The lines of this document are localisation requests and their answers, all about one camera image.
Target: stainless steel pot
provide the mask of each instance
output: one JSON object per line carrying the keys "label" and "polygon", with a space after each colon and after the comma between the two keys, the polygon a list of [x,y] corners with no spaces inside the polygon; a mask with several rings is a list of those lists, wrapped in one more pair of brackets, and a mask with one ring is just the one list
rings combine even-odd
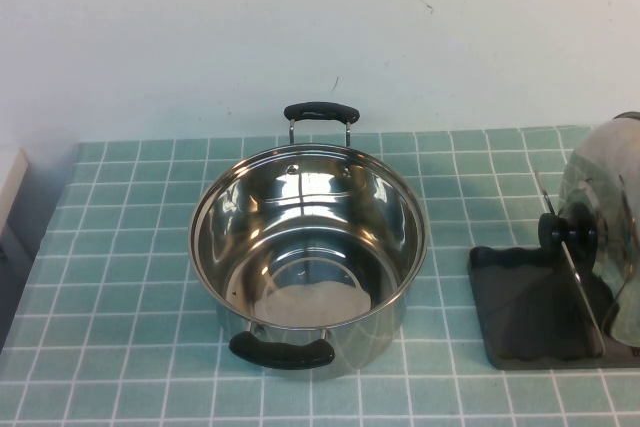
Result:
{"label": "stainless steel pot", "polygon": [[[291,145],[241,161],[209,187],[189,253],[234,354],[334,377],[391,342],[426,254],[427,223],[398,174],[349,147],[357,110],[311,102],[284,113]],[[341,121],[347,147],[294,145],[303,119]]]}

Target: pot handle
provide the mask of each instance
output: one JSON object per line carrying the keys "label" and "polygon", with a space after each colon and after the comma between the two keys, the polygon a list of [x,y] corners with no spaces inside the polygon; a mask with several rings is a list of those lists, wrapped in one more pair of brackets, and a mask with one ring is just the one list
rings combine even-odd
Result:
{"label": "pot handle", "polygon": [[304,370],[333,362],[336,353],[325,339],[307,345],[264,342],[249,331],[240,332],[229,341],[229,350],[252,364],[271,369]]}
{"label": "pot handle", "polygon": [[360,118],[353,107],[333,102],[304,102],[285,107],[284,116],[289,120],[289,143],[293,145],[293,124],[298,120],[338,120],[347,126],[346,144],[351,144],[351,124]]}

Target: pot rim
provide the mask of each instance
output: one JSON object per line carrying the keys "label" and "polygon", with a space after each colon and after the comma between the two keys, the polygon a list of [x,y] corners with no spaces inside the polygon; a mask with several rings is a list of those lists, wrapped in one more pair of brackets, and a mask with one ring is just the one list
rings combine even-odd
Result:
{"label": "pot rim", "polygon": [[[416,224],[418,227],[418,239],[420,243],[416,247],[416,257],[414,262],[409,270],[409,273],[404,278],[404,280],[400,283],[397,289],[393,292],[393,294],[386,299],[381,304],[377,305],[373,309],[368,310],[364,314],[361,314],[357,317],[352,317],[342,322],[338,322],[335,324],[323,325],[323,326],[313,326],[313,327],[289,327],[280,324],[275,324],[269,321],[265,321],[262,319],[258,319],[256,317],[252,317],[238,311],[233,305],[231,305],[227,300],[222,297],[218,291],[211,285],[209,280],[206,278],[202,271],[202,267],[200,262],[196,258],[195,255],[195,239],[196,232],[199,232],[202,226],[201,223],[201,214],[204,208],[207,207],[211,201],[215,198],[215,193],[221,189],[222,186],[226,186],[229,184],[231,180],[235,180],[237,177],[242,175],[249,168],[259,167],[265,163],[269,163],[273,161],[275,158],[281,158],[284,155],[296,154],[296,153],[312,153],[318,152],[321,154],[335,154],[341,155],[346,159],[351,159],[352,157],[356,157],[362,162],[368,169],[371,169],[372,166],[376,168],[376,170],[380,171],[380,173],[384,174],[382,177],[385,180],[391,181],[392,186],[400,193],[400,195],[407,201],[407,204],[410,206],[411,210],[414,213],[414,219],[416,220]],[[384,162],[376,159],[375,157],[361,152],[357,149],[351,147],[343,147],[339,145],[331,145],[331,144],[321,144],[321,143],[299,143],[299,144],[291,144],[282,147],[276,147],[274,149],[264,150],[262,152],[258,152],[246,159],[240,160],[236,165],[231,167],[229,170],[224,172],[218,179],[216,179],[202,194],[200,199],[196,204],[196,208],[194,209],[193,215],[191,216],[191,221],[189,223],[189,258],[191,261],[191,265],[193,269],[196,271],[196,275],[207,289],[207,291],[213,296],[213,298],[218,302],[219,305],[225,307],[229,311],[233,312],[235,315],[244,318],[251,324],[260,325],[260,326],[268,326],[274,329],[281,330],[289,330],[289,331],[323,331],[335,329],[338,327],[344,327],[360,320],[363,320],[369,316],[375,315],[377,312],[382,309],[388,307],[392,303],[394,303],[398,298],[405,294],[413,280],[418,275],[420,268],[422,267],[422,263],[427,255],[427,246],[429,239],[429,229],[427,224],[427,218],[425,213],[425,208],[420,202],[419,197],[416,196],[413,188],[402,178],[400,174],[389,168]]]}

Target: tiled countertop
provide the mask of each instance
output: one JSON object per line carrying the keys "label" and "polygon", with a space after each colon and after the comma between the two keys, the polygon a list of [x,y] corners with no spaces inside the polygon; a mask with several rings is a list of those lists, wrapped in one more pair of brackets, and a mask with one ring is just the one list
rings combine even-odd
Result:
{"label": "tiled countertop", "polygon": [[535,244],[531,170],[557,192],[587,131],[354,134],[426,198],[430,250],[388,351],[314,383],[230,354],[186,254],[200,193],[287,139],[82,145],[0,354],[0,425],[639,426],[640,374],[488,365],[466,275],[473,244]]}

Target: black plastic base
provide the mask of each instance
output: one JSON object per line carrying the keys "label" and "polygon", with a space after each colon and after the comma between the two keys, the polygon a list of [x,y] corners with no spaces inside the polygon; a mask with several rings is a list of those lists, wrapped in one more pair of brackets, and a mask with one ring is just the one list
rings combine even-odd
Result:
{"label": "black plastic base", "polygon": [[[640,367],[640,349],[596,332],[580,314],[559,262],[542,251],[475,247],[469,278],[487,357],[502,370]],[[597,277],[583,277],[598,322],[613,303]]]}

